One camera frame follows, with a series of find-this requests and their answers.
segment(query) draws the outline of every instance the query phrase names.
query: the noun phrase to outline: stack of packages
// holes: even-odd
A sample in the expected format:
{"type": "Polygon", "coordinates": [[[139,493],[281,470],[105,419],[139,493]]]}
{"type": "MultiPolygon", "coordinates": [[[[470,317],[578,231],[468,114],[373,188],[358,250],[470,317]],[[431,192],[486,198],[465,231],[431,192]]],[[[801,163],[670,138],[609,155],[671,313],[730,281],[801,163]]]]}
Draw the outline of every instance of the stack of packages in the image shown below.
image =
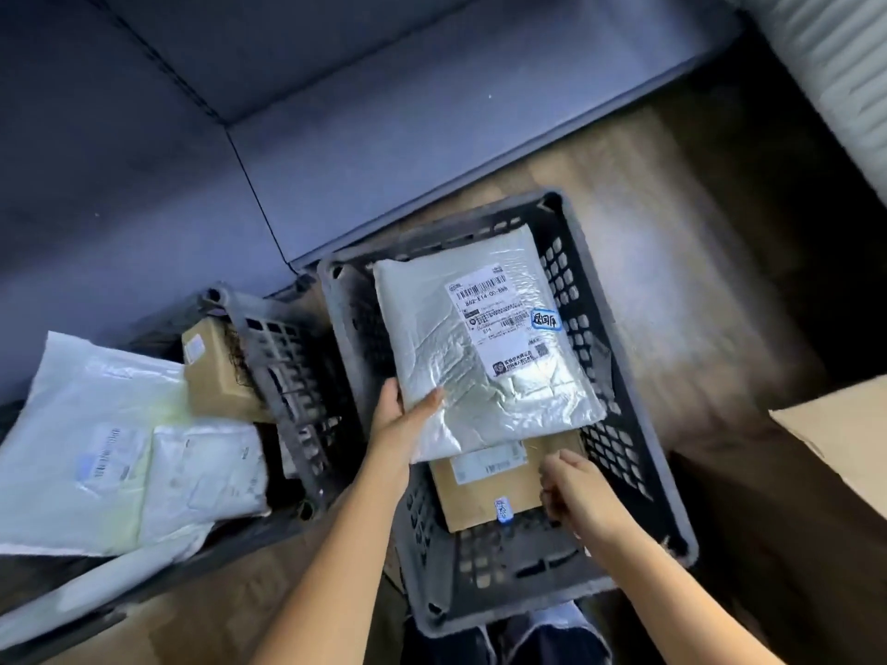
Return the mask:
{"type": "Polygon", "coordinates": [[[571,344],[529,227],[374,266],[404,404],[442,387],[414,462],[430,462],[450,532],[540,505],[538,467],[582,452],[604,418],[571,344]]]}
{"type": "Polygon", "coordinates": [[[208,318],[183,344],[186,365],[48,335],[0,445],[0,554],[113,559],[0,616],[0,649],[190,558],[217,521],[269,513],[253,423],[272,418],[230,332],[208,318]]]}

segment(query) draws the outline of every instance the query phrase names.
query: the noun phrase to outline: cardboard box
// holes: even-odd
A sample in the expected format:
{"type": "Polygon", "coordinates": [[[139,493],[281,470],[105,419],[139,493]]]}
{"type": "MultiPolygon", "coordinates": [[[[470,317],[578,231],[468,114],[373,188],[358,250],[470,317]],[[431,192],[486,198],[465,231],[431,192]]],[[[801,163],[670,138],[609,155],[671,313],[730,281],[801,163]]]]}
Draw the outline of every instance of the cardboard box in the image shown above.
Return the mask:
{"type": "Polygon", "coordinates": [[[206,317],[182,334],[188,402],[198,416],[274,422],[255,391],[234,328],[206,317]]]}
{"type": "Polygon", "coordinates": [[[520,441],[518,447],[506,443],[456,458],[430,462],[431,474],[449,531],[460,532],[496,520],[497,501],[502,497],[507,499],[514,514],[541,506],[539,465],[546,455],[562,448],[582,453],[579,432],[573,430],[526,439],[520,441]],[[456,478],[454,464],[460,471],[461,485],[456,478]],[[488,471],[513,465],[517,466],[486,478],[471,480],[475,475],[484,475],[488,471]]]}
{"type": "Polygon", "coordinates": [[[886,411],[881,377],[675,451],[704,564],[786,662],[884,662],[886,411]]]}

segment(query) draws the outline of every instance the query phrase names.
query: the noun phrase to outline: white corrugated panel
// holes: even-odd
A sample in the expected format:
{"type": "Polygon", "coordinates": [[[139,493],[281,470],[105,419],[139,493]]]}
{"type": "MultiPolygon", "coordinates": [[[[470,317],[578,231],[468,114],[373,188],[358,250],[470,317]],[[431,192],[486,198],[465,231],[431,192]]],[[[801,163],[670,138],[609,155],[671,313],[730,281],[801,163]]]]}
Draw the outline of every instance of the white corrugated panel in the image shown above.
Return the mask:
{"type": "Polygon", "coordinates": [[[887,203],[887,0],[739,0],[887,203]]]}

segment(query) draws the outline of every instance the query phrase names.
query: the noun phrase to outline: logo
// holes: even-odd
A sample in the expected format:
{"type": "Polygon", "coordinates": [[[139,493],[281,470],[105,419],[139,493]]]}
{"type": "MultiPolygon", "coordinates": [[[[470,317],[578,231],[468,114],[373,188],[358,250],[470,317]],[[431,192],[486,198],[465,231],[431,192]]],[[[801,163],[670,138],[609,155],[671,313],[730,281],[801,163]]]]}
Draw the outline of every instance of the logo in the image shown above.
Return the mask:
{"type": "Polygon", "coordinates": [[[553,310],[534,308],[529,317],[533,329],[544,329],[549,332],[560,332],[563,329],[560,316],[553,310]]]}

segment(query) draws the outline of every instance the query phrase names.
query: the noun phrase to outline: black plastic crate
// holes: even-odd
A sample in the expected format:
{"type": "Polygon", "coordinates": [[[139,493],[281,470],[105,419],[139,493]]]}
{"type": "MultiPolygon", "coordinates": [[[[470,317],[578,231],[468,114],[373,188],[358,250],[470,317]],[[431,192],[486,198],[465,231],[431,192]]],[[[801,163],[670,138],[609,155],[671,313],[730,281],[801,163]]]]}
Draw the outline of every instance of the black plastic crate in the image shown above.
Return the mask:
{"type": "MultiPolygon", "coordinates": [[[[230,321],[237,330],[249,371],[277,421],[258,425],[269,469],[271,515],[221,523],[193,558],[73,623],[3,650],[0,665],[42,662],[123,620],[133,604],[301,534],[354,479],[365,444],[334,337],[294,305],[218,284],[139,323],[131,333],[138,337],[117,347],[181,363],[181,334],[208,315],[230,321]],[[294,479],[283,474],[278,439],[293,458],[294,479]]],[[[0,408],[0,437],[6,436],[23,403],[0,408]]],[[[0,614],[105,560],[0,556],[0,614]]]]}
{"type": "MultiPolygon", "coordinates": [[[[368,429],[382,383],[395,375],[373,263],[409,260],[524,224],[550,276],[571,344],[608,407],[601,423],[580,431],[586,454],[603,469],[638,523],[690,566],[698,549],[687,513],[635,391],[582,228],[557,190],[502,200],[320,262],[318,273],[361,421],[368,429]],[[601,374],[592,369],[590,338],[612,354],[612,388],[605,391],[602,380],[594,379],[601,374]]],[[[492,522],[450,534],[425,464],[410,471],[394,536],[416,623],[432,637],[614,587],[573,536],[549,524],[542,509],[517,514],[506,525],[492,522]]]]}

